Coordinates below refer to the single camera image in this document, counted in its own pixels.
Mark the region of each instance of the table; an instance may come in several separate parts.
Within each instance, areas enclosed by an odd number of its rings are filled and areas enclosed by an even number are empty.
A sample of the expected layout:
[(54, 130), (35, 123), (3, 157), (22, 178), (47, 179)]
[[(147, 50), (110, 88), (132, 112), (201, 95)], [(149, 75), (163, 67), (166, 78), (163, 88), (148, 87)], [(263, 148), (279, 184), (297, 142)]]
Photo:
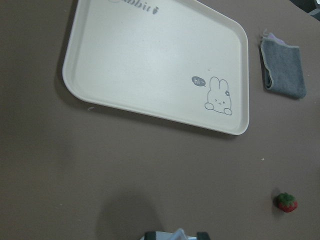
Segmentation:
[[(1, 1), (0, 239), (213, 240), (320, 236), (320, 21), (289, 0), (201, 0), (249, 42), (250, 123), (239, 136), (76, 99), (62, 65), (76, 0)], [(304, 99), (264, 89), (264, 30), (300, 46)], [(282, 213), (288, 192), (299, 207)]]

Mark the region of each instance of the red strawberry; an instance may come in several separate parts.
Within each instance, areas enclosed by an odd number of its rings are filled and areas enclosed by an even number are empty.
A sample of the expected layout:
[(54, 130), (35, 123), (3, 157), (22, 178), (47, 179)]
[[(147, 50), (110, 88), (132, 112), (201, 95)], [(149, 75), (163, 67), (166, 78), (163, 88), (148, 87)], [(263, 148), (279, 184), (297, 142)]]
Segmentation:
[(278, 208), (285, 213), (290, 213), (298, 207), (296, 198), (288, 193), (281, 193), (276, 197)]

